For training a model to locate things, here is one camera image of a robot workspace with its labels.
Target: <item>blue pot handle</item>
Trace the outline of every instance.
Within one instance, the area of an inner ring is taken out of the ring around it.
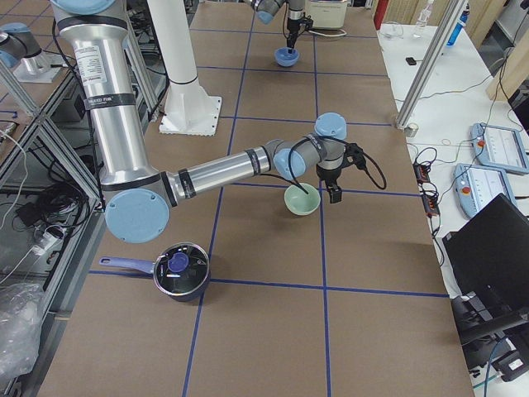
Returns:
[[[148,275],[152,275],[155,268],[155,265],[149,261],[143,261],[141,259],[120,258],[117,256],[104,256],[99,259],[99,265],[135,269],[143,271]]]

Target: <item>clear plastic bag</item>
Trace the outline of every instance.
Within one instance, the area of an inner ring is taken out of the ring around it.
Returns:
[[[0,384],[27,374],[35,365],[41,341],[44,296],[38,284],[0,289]]]

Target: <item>white table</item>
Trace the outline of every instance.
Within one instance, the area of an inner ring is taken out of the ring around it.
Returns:
[[[388,38],[379,34],[384,63],[391,79],[393,96],[398,108],[402,106],[402,100],[406,98],[415,73],[419,69],[419,62],[415,66],[410,66],[405,59],[413,57],[417,61],[422,60],[436,31],[434,26],[427,26],[423,37],[415,38],[412,36],[413,27],[403,26],[402,37]],[[464,93],[446,93],[419,100],[410,118],[410,122],[415,122],[419,126],[418,133],[413,138],[407,139],[409,144],[415,146],[409,146],[412,160],[415,159],[417,150],[421,151],[427,147],[435,147],[438,152],[437,158],[440,160],[453,161],[457,156],[457,161],[453,164],[436,162],[431,168],[430,179],[440,193],[449,189],[454,179],[455,164],[469,164],[474,158],[474,150],[470,143],[461,143],[469,139],[470,127],[474,123],[488,122],[492,126],[521,128],[508,103],[495,102],[493,104],[493,101],[488,98],[485,89],[492,81],[492,76],[466,32],[462,31],[455,45],[447,46],[443,51],[422,97],[446,91],[462,91],[482,81],[482,84]],[[521,135],[524,146],[529,148],[529,137],[525,132]],[[434,152],[429,150],[419,160],[432,160],[433,156]],[[529,195],[529,175],[509,174],[508,178],[516,196]],[[517,203],[518,208],[524,214],[529,214],[529,200],[518,200]],[[444,194],[440,210],[439,237],[459,230],[468,222],[453,189],[449,189]],[[434,218],[433,226],[436,227],[438,222],[439,219]],[[450,296],[456,295],[458,289],[449,264],[443,266],[443,276]],[[473,384],[478,385],[484,380],[483,378],[483,375],[477,379],[472,378]],[[488,397],[526,397],[528,390],[529,374],[510,383],[495,379],[489,382]],[[483,386],[478,386],[475,394],[482,396]]]

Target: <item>blue and white device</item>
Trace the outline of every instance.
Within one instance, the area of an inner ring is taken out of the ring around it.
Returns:
[[[519,131],[481,122],[472,126],[470,137],[481,164],[514,174],[529,174],[529,160]]]
[[[505,170],[483,165],[458,164],[455,191],[465,214],[472,218],[500,193],[517,205]]]

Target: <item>light green bowl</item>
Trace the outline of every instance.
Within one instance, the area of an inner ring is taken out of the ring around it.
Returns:
[[[284,203],[291,213],[296,215],[308,215],[313,213],[320,205],[320,193],[310,184],[301,183],[308,191],[305,194],[298,186],[290,186],[284,192]]]

